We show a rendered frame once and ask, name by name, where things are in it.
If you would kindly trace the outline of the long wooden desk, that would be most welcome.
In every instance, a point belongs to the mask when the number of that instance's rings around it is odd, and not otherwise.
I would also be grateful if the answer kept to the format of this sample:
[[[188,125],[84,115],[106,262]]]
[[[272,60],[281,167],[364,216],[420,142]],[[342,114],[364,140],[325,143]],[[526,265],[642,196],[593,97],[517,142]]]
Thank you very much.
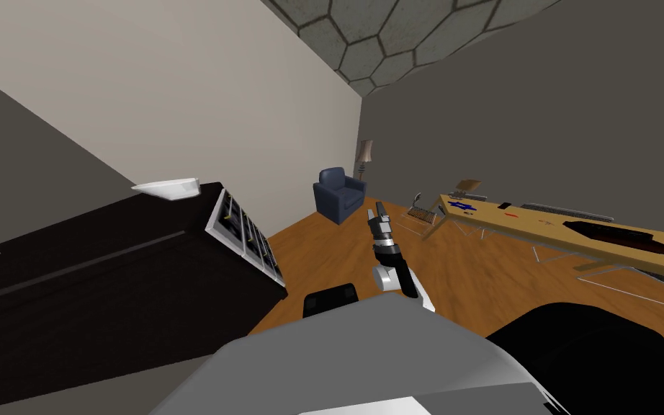
[[[517,238],[530,244],[534,260],[546,264],[558,259],[580,256],[587,263],[574,268],[576,279],[589,285],[664,305],[634,287],[610,283],[610,272],[631,272],[634,284],[653,281],[664,288],[664,232],[577,218],[575,216],[530,210],[493,202],[439,195],[426,210],[423,240],[433,236],[445,223],[453,222],[469,236],[476,232],[485,239],[494,234]]]

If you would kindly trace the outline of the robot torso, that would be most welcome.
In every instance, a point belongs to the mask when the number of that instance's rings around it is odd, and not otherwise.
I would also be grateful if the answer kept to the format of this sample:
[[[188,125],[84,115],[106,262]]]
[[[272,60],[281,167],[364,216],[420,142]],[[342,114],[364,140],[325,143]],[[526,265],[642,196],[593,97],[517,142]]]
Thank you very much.
[[[486,338],[387,293],[236,339],[150,415],[576,415]]]

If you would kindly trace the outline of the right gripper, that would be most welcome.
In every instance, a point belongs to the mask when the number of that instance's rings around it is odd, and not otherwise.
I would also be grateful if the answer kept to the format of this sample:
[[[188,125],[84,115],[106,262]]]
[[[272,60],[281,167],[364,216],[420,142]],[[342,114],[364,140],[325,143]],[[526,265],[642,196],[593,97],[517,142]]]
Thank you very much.
[[[367,210],[367,221],[369,222],[369,228],[373,236],[374,244],[393,245],[394,241],[392,239],[390,219],[384,205],[379,201],[376,202],[375,206],[377,215],[374,214],[373,210]]]

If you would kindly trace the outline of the beige floor lamp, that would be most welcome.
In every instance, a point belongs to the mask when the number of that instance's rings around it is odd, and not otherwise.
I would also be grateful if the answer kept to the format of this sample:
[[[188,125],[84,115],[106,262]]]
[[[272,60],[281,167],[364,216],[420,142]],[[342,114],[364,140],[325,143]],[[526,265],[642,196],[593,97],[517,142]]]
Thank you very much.
[[[372,160],[372,140],[362,140],[359,143],[359,150],[356,155],[356,163],[358,164],[357,179],[362,180],[365,172],[366,164]]]

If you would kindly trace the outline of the dark brown cabinet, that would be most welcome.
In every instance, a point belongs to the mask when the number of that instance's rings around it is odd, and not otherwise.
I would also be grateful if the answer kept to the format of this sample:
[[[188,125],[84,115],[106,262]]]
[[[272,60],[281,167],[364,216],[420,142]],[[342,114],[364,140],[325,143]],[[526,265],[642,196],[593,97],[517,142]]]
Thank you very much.
[[[137,194],[0,243],[0,405],[204,357],[287,297],[219,182]]]

